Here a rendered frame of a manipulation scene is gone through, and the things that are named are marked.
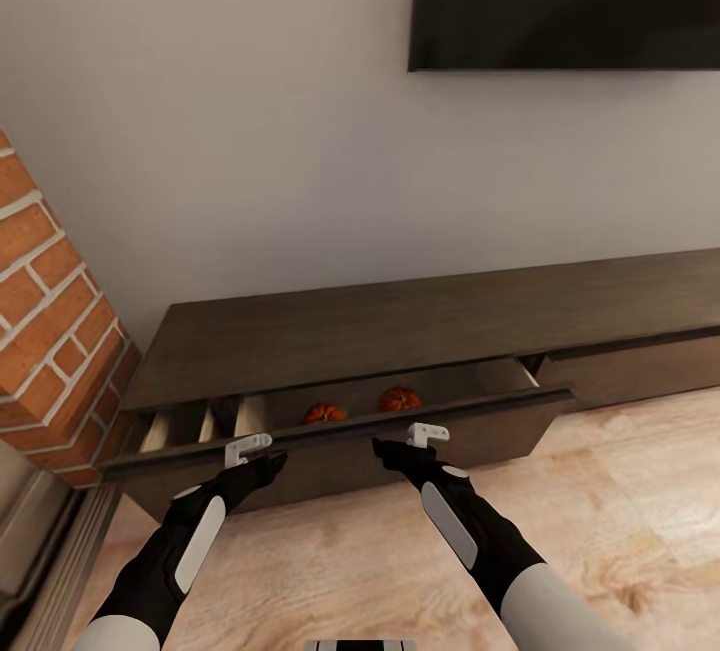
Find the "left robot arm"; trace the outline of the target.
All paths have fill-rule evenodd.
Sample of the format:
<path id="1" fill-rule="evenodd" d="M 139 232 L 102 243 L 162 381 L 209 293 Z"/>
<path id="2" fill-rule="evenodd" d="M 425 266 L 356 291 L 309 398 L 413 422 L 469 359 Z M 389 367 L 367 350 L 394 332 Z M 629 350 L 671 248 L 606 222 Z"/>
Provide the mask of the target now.
<path id="1" fill-rule="evenodd" d="M 121 570 L 70 651 L 161 651 L 225 518 L 283 471 L 288 453 L 272 460 L 244 457 L 271 444 L 266 433 L 227 444 L 226 469 L 171 500 L 161 528 Z"/>

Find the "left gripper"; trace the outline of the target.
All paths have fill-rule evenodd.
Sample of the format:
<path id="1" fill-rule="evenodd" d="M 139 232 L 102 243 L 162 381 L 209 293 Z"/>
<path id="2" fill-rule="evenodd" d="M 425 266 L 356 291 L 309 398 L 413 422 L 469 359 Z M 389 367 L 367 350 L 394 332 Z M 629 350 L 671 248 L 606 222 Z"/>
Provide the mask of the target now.
<path id="1" fill-rule="evenodd" d="M 239 464 L 234 468 L 227 468 L 217 475 L 217 478 L 230 476 L 237 481 L 240 488 L 240 498 L 238 504 L 245 500 L 254 490 L 271 485 L 275 481 L 275 476 L 283 471 L 288 460 L 288 453 L 284 453 L 275 459 L 270 457 L 262 457 Z"/>

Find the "pumpkin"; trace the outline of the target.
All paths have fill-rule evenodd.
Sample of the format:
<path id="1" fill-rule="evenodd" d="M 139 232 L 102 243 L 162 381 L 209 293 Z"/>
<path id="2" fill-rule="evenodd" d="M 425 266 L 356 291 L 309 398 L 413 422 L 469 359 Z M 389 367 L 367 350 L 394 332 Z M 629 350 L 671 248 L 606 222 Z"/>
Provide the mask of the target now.
<path id="1" fill-rule="evenodd" d="M 423 405 L 420 395 L 408 387 L 392 387 L 384 391 L 379 401 L 381 412 L 398 411 Z"/>
<path id="2" fill-rule="evenodd" d="M 315 423 L 328 422 L 333 420 L 345 419 L 338 407 L 334 404 L 317 404 L 308 409 L 305 417 L 301 421 L 301 425 L 309 425 Z"/>

